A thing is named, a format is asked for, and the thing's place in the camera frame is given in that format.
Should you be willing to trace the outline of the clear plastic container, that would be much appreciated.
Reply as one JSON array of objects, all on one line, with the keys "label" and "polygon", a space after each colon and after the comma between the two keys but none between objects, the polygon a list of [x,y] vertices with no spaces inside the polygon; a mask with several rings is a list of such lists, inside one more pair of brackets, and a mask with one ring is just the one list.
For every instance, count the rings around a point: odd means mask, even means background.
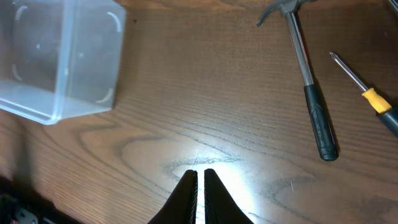
[{"label": "clear plastic container", "polygon": [[45,125],[111,110],[125,20],[115,0],[1,0],[1,109]]}]

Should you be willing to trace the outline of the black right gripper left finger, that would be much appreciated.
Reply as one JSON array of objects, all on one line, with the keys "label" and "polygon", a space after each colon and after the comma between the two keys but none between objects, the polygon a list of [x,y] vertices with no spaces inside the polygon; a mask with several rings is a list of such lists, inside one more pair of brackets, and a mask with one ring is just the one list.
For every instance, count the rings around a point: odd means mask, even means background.
[{"label": "black right gripper left finger", "polygon": [[195,224],[197,197],[197,171],[187,170],[164,206],[148,224]]}]

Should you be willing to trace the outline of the claw hammer black handle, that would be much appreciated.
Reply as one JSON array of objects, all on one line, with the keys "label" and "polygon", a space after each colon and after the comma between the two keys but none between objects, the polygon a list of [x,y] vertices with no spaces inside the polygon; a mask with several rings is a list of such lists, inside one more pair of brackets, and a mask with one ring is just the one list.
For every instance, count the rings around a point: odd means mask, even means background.
[{"label": "claw hammer black handle", "polygon": [[296,58],[302,72],[303,90],[319,155],[322,160],[330,162],[337,160],[339,157],[338,144],[335,141],[335,132],[323,93],[312,73],[297,17],[299,7],[305,2],[309,2],[309,0],[273,1],[265,8],[256,25],[261,26],[265,18],[276,10],[280,11],[282,16],[285,17]]}]

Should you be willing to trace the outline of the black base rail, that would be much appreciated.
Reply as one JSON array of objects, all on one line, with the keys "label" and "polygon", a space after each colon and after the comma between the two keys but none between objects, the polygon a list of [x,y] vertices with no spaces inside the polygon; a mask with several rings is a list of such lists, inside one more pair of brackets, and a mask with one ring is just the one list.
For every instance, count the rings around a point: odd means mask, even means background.
[{"label": "black base rail", "polygon": [[1,176],[1,224],[81,224],[35,190]]}]

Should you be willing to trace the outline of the screwdriver yellow black handle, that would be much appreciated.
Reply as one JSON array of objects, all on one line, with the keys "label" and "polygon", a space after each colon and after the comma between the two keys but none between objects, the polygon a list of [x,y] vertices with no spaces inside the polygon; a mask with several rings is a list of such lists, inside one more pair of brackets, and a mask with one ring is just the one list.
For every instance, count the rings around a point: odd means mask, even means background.
[{"label": "screwdriver yellow black handle", "polygon": [[349,75],[355,84],[361,89],[362,96],[367,99],[371,107],[376,111],[376,116],[388,130],[397,137],[397,106],[392,106],[374,88],[368,87],[360,79],[346,62],[338,54],[329,52],[330,57]]}]

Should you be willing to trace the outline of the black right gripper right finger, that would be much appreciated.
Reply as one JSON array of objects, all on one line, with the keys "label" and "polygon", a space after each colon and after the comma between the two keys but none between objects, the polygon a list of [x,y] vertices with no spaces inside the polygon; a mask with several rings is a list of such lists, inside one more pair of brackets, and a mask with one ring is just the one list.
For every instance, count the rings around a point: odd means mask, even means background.
[{"label": "black right gripper right finger", "polygon": [[253,224],[237,206],[213,169],[205,170],[205,223]]}]

